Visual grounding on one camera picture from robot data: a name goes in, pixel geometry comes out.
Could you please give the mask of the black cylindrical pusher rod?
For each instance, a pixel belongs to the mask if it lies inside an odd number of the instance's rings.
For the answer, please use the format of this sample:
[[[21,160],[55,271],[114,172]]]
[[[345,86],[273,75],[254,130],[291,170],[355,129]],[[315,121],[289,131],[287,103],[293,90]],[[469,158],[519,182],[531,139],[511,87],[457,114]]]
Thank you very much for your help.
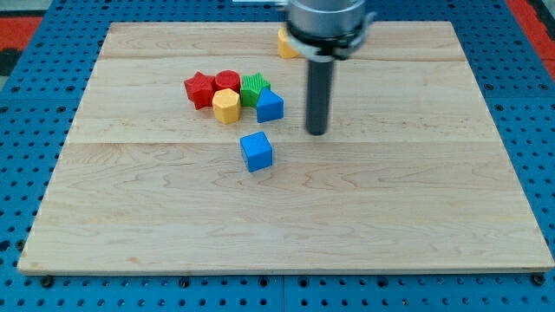
[[[327,132],[334,62],[308,61],[305,128],[311,135]]]

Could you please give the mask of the yellow block behind arm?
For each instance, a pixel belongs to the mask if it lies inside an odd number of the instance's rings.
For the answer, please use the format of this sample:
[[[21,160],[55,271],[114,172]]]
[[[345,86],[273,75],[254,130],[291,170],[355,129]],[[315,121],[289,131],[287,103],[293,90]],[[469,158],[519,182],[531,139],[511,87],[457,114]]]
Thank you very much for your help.
[[[284,59],[296,58],[299,52],[295,50],[288,37],[286,28],[280,28],[277,33],[277,52]]]

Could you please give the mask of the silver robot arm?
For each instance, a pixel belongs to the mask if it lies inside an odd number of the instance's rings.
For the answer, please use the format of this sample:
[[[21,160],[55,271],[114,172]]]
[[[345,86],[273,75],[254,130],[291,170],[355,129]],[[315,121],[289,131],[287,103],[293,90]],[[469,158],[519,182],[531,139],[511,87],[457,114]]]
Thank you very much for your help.
[[[268,0],[285,13],[285,35],[307,60],[305,129],[327,132],[335,63],[349,59],[364,44],[374,12],[365,0]]]

